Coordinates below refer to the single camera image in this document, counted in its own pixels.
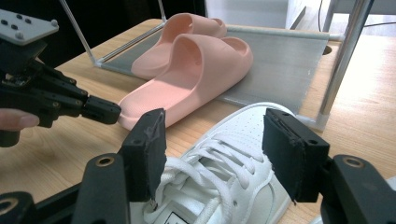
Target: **pink slide sandal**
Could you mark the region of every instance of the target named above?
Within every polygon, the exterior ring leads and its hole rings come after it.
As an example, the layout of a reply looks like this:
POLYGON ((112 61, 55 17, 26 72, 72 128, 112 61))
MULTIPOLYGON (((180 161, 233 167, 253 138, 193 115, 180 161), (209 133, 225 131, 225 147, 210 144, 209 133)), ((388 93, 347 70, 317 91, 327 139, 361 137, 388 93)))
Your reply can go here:
POLYGON ((119 123, 131 130, 156 108, 169 127, 240 81, 253 64, 249 45, 236 37, 180 35, 165 71, 120 101, 119 123))
POLYGON ((181 34, 222 38, 226 36, 227 28, 219 19, 208 19, 190 13, 176 14, 166 22, 158 42, 133 62, 132 73, 147 80, 162 73, 169 64, 172 43, 181 34))

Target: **sneaker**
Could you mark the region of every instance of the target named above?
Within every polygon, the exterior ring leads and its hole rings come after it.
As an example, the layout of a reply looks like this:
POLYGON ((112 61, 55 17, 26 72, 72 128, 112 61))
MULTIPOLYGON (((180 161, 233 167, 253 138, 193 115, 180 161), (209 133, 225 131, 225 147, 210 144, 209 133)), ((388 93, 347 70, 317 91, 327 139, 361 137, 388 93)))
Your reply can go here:
POLYGON ((131 203, 133 223, 276 223, 290 197, 262 153, 267 107, 248 105, 205 133, 181 158, 168 157, 153 203, 131 203))

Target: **wooden surface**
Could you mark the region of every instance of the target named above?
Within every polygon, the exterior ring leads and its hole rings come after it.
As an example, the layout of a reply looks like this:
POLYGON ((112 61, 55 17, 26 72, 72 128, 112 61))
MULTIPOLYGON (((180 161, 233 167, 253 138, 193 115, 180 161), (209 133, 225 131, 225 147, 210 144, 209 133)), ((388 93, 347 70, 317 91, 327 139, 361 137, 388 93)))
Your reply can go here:
MULTIPOLYGON (((103 56, 145 32, 158 21, 146 21, 93 50, 103 56)), ((333 53, 322 57, 301 114, 318 113, 333 53)), ((331 144, 331 156, 349 154, 371 162, 385 178, 396 175, 396 38, 362 36, 332 107, 326 129, 319 135, 331 144)), ((143 84, 142 79, 94 67, 87 56, 57 68, 75 78, 91 95, 118 102, 143 84)), ((180 156, 214 124, 237 106, 212 101, 166 130, 168 156, 180 156)), ((36 202, 81 181, 91 158, 117 152, 128 134, 118 123, 104 125, 89 119, 60 117, 50 129, 21 132, 15 147, 0 148, 0 194, 30 192, 36 202)), ((307 223, 319 214, 319 203, 292 204, 281 223, 307 223)))

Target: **white shoelace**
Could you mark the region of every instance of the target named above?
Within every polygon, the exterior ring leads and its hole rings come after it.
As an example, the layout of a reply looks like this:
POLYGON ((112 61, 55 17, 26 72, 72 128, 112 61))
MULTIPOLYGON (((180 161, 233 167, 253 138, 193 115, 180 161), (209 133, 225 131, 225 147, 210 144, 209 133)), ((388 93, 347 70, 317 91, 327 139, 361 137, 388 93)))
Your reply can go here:
POLYGON ((188 152, 185 160, 168 157, 165 164, 161 184, 157 188, 156 202, 159 207, 156 211, 149 212, 145 209, 144 219, 152 223, 166 206, 166 200, 174 201, 186 206, 186 198, 178 202, 178 196, 185 194, 174 186, 181 186, 187 178, 192 178, 203 189, 216 189, 219 198, 212 199, 208 204, 190 206, 200 207, 199 211, 192 211, 198 218, 195 223, 206 223, 212 216, 214 208, 222 204, 222 223, 231 223, 233 211, 233 199, 227 182, 218 177, 214 172, 222 172, 229 176, 235 176, 241 187, 246 189, 249 179, 246 172, 254 174, 253 160, 263 162, 263 154, 257 146, 248 146, 246 141, 238 139, 242 133, 217 133, 211 139, 205 140, 188 152))

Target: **shoe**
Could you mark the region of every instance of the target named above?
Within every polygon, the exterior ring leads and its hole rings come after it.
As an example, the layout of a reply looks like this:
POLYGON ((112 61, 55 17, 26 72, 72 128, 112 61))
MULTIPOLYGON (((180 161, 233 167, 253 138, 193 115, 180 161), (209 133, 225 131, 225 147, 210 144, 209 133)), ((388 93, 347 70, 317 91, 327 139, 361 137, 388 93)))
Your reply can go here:
POLYGON ((132 130, 143 114, 163 108, 169 127, 230 89, 252 64, 251 49, 239 38, 179 35, 166 70, 120 101, 119 123, 132 130))
POLYGON ((276 223, 290 204, 262 153, 267 107, 248 105, 204 134, 181 158, 168 157, 155 202, 131 203, 135 223, 276 223))
POLYGON ((166 22, 158 42, 133 62, 132 74, 146 80, 161 74, 169 64, 172 44, 181 34, 222 38, 226 36, 227 28, 220 19, 209 19, 190 13, 176 14, 166 22))

